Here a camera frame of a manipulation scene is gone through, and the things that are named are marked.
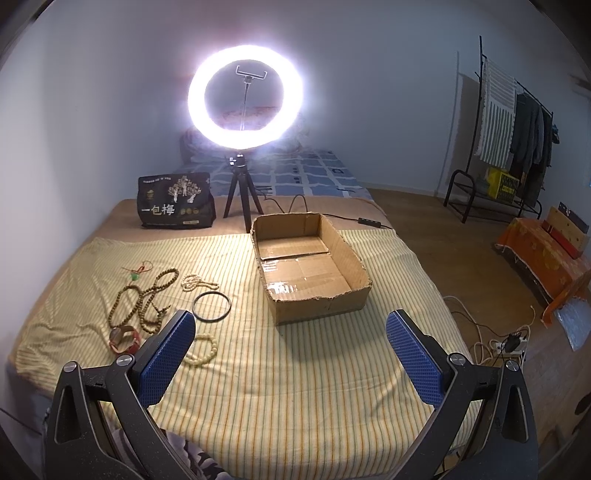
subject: clothes rack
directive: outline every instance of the clothes rack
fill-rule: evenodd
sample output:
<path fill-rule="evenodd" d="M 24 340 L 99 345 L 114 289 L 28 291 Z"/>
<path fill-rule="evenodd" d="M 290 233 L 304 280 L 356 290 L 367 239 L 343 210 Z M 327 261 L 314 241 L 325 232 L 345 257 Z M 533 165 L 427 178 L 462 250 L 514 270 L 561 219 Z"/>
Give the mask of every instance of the clothes rack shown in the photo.
<path fill-rule="evenodd" d="M 443 205 L 445 207 L 447 205 L 449 205 L 457 213 L 459 213 L 462 216 L 462 223 L 466 223 L 466 220 L 468 219 L 469 216 L 471 216 L 473 218 L 480 218 L 480 219 L 494 220 L 494 221 L 509 223 L 511 220 L 513 220 L 514 217 L 516 217 L 516 216 L 521 217 L 524 212 L 533 213 L 534 215 L 537 216 L 537 218 L 539 220 L 542 215 L 542 204 L 539 200 L 536 200 L 535 206 L 539 207 L 539 209 L 531 207 L 529 205 L 526 205 L 525 198 L 527 197 L 527 193 L 528 193 L 527 190 L 523 192 L 522 198 L 520 198 L 520 199 L 515 198 L 512 202 L 506 202 L 503 200 L 494 199 L 492 197 L 489 197 L 486 194 L 483 194 L 483 193 L 477 191 L 476 180 L 469 173 L 470 164 L 472 162 L 472 157 L 474 155 L 474 147 L 476 144 L 476 135 L 478 133 L 478 120 L 479 120 L 480 114 L 481 114 L 480 107 L 482 106 L 482 74 L 483 74 L 485 59 L 488 59 L 488 57 L 486 55 L 484 55 L 484 53 L 482 51 L 482 36 L 480 36 L 480 74 L 478 74 L 478 73 L 476 74 L 478 76 L 478 80 L 479 80 L 478 106 L 476 107 L 476 121 L 474 123 L 474 133 L 472 135 L 472 145 L 470 146 L 470 154 L 468 155 L 466 167 L 463 170 L 458 169 L 452 173 L 452 176 L 451 176 L 450 182 L 449 182 L 449 186 L 447 188 L 447 194 L 446 194 L 445 200 L 443 202 Z M 554 120 L 554 113 L 553 112 L 549 111 L 521 82 L 519 82 L 518 80 L 515 80 L 515 83 L 518 84 L 521 88 L 523 88 L 524 93 L 526 93 L 532 99 L 534 99 L 542 107 L 542 109 L 544 109 L 551 116 L 552 120 Z M 466 184 L 461 181 L 456 181 L 456 177 L 458 175 L 461 175 L 462 177 L 465 177 L 468 180 L 470 180 L 470 184 Z M 450 196 L 452 194 L 452 190 L 454 187 L 459 188 L 461 191 L 463 191 L 464 193 L 469 195 L 467 202 L 461 202 L 459 200 L 454 200 L 454 201 L 450 200 Z M 498 208 L 495 209 L 490 206 L 474 205 L 474 200 L 476 198 L 484 199 L 484 200 L 487 200 L 487 201 L 492 202 L 494 204 L 502 205 L 502 206 L 504 206 L 505 210 L 498 209 Z M 478 213 L 471 214 L 473 208 L 475 210 L 481 210 L 484 213 L 481 215 L 479 215 Z M 514 215 L 513 213 L 511 213 L 511 209 L 517 210 L 518 211 L 517 215 Z"/>

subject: metal screw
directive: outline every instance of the metal screw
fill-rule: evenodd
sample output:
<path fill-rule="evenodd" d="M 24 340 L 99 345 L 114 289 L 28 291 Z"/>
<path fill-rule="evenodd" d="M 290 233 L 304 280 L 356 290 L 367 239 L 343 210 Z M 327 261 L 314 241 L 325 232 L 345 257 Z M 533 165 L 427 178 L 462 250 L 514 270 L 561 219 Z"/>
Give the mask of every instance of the metal screw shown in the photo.
<path fill-rule="evenodd" d="M 64 372 L 67 374 L 76 370 L 77 363 L 76 362 L 68 362 L 64 365 Z"/>
<path fill-rule="evenodd" d="M 117 360 L 117 365 L 127 367 L 132 361 L 131 355 L 121 355 Z"/>
<path fill-rule="evenodd" d="M 505 366 L 512 372 L 517 372 L 519 370 L 519 364 L 514 360 L 508 360 Z"/>
<path fill-rule="evenodd" d="M 451 354 L 449 359 L 454 365 L 460 365 L 460 367 L 466 363 L 466 357 L 460 353 Z"/>

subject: mattress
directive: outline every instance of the mattress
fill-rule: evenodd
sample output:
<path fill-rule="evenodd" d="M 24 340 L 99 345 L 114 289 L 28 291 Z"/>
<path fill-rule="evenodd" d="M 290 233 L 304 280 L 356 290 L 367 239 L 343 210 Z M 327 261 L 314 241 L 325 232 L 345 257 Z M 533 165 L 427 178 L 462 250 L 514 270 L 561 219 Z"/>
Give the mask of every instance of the mattress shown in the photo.
<path fill-rule="evenodd" d="M 310 203 L 310 210 L 387 222 L 360 199 Z M 276 327 L 250 237 L 238 233 L 241 215 L 233 212 L 213 229 L 160 231 L 142 230 L 134 210 L 132 200 L 117 205 L 48 286 L 11 355 L 17 373 L 51 394 L 67 361 L 112 362 L 106 315 L 128 281 L 121 267 L 151 260 L 154 272 L 140 280 L 151 284 L 176 266 L 181 276 L 199 273 L 220 283 L 234 307 L 223 322 L 198 325 L 218 339 L 218 355 L 200 368 L 181 366 L 162 402 L 150 408 L 162 428 L 197 443 L 237 478 L 329 480 L 391 471 L 432 408 L 389 347 L 387 314 L 404 308 L 447 352 L 469 357 L 441 295 L 395 232 L 334 219 L 374 281 L 366 307 Z M 195 293 L 182 292 L 177 282 L 160 295 L 158 305 L 186 309 Z M 204 314 L 215 307 L 204 305 Z M 471 408 L 457 444 L 467 440 L 475 418 Z"/>
<path fill-rule="evenodd" d="M 246 159 L 259 194 L 360 197 L 371 200 L 350 170 L 330 150 L 304 149 L 297 153 L 265 154 Z M 232 167 L 224 158 L 194 154 L 175 173 L 206 171 L 215 196 L 227 195 Z"/>

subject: red box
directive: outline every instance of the red box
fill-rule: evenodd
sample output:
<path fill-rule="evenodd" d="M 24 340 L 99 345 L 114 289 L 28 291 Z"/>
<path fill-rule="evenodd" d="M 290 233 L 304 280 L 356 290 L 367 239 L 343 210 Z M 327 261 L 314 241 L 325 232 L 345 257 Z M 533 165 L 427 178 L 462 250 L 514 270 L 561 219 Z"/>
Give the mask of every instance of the red box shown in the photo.
<path fill-rule="evenodd" d="M 542 228 L 546 230 L 550 236 L 558 242 L 558 244 L 566 250 L 566 252 L 574 259 L 577 259 L 583 252 L 578 251 L 560 231 L 550 225 L 546 220 L 542 222 Z"/>

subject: black bangle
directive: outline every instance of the black bangle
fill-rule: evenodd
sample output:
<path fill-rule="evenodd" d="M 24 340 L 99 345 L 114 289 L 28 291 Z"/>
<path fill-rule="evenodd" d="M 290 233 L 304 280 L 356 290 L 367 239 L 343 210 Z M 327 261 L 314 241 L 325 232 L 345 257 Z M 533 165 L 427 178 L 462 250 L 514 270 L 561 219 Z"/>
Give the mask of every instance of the black bangle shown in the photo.
<path fill-rule="evenodd" d="M 197 315 L 195 313 L 195 305 L 197 304 L 199 299 L 204 297 L 205 295 L 220 295 L 221 297 L 224 297 L 228 301 L 228 309 L 226 310 L 226 313 L 224 313 L 221 317 L 218 317 L 215 319 L 204 319 L 204 318 L 200 317 L 199 315 Z M 203 293 L 200 293 L 199 295 L 197 295 L 197 297 L 195 297 L 195 300 L 193 300 L 193 305 L 191 306 L 191 310 L 193 312 L 193 316 L 197 320 L 201 320 L 202 322 L 205 322 L 205 323 L 216 323 L 216 322 L 219 322 L 220 320 L 223 320 L 224 318 L 226 318 L 228 316 L 228 314 L 230 313 L 230 310 L 232 310 L 232 302 L 230 301 L 230 298 L 228 298 L 228 296 L 225 293 L 222 293 L 220 291 L 216 291 L 216 290 L 204 291 Z"/>

